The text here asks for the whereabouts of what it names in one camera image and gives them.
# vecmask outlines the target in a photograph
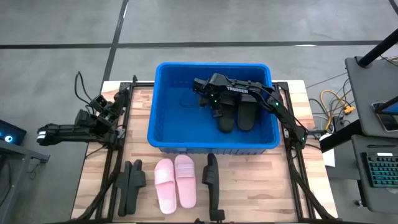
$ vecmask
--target gray concrete floor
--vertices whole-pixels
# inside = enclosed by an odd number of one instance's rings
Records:
[[[110,44],[121,4],[122,0],[1,1],[0,44]],[[398,15],[388,0],[138,0],[129,3],[119,42],[381,40],[397,25]],[[273,79],[302,79],[308,86],[345,72],[346,57],[373,47],[118,49],[110,80],[130,80],[132,75],[153,80],[156,66],[165,61],[260,62],[270,67]],[[27,130],[26,147],[51,154],[35,180],[27,176],[12,223],[70,218],[86,144],[40,147],[36,130],[50,122],[73,122],[84,106],[73,93],[76,72],[82,72],[88,93],[95,96],[108,54],[109,49],[0,50],[0,119]],[[397,46],[384,56],[393,55],[398,55]],[[324,89],[337,91],[346,79],[343,75],[309,88],[308,96],[319,99]],[[321,112],[316,104],[312,110]],[[356,113],[346,117],[356,118]],[[398,222],[398,216],[356,208],[355,182],[331,179],[331,187],[340,218]]]

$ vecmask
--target wooden tabletop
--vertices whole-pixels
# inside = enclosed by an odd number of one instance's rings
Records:
[[[304,81],[293,80],[289,83],[290,96],[295,116],[308,129],[314,127],[310,103]],[[119,89],[119,81],[104,82],[102,94],[107,100],[113,100]],[[124,161],[143,162],[142,170],[146,173],[146,187],[141,188],[134,215],[119,217],[119,195],[116,201],[114,222],[193,222],[196,218],[208,221],[209,199],[207,186],[201,183],[203,167],[207,165],[206,155],[189,154],[195,162],[197,177],[197,204],[192,209],[184,209],[177,205],[171,215],[164,215],[157,201],[154,186],[154,169],[163,158],[174,159],[176,154],[164,154],[147,142],[150,107],[152,104],[152,88],[135,88],[131,104],[130,120],[127,129]],[[308,139],[308,143],[318,143]],[[87,153],[101,147],[90,143]],[[220,203],[219,209],[225,211],[225,222],[296,222],[292,187],[286,162],[283,139],[273,150],[261,155],[235,156],[216,155],[220,172]],[[318,149],[307,146],[303,150],[305,168],[311,191],[330,214],[337,217],[333,195],[323,163],[322,154]],[[72,211],[72,218],[81,215],[100,190],[104,171],[106,150],[91,155],[83,165],[80,184]],[[109,193],[105,200],[103,216],[108,211]],[[300,198],[304,217],[308,217],[303,192]]]

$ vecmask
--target pink slipper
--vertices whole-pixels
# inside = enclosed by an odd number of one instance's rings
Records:
[[[180,204],[183,208],[193,208],[197,203],[195,164],[188,156],[178,155],[174,160],[174,167]]]
[[[175,196],[174,165],[170,159],[162,159],[155,167],[155,188],[160,211],[168,215],[177,209]]]

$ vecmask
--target computer monitor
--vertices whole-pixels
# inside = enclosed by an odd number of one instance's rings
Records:
[[[398,96],[386,103],[379,103],[374,112],[378,114],[398,115]]]

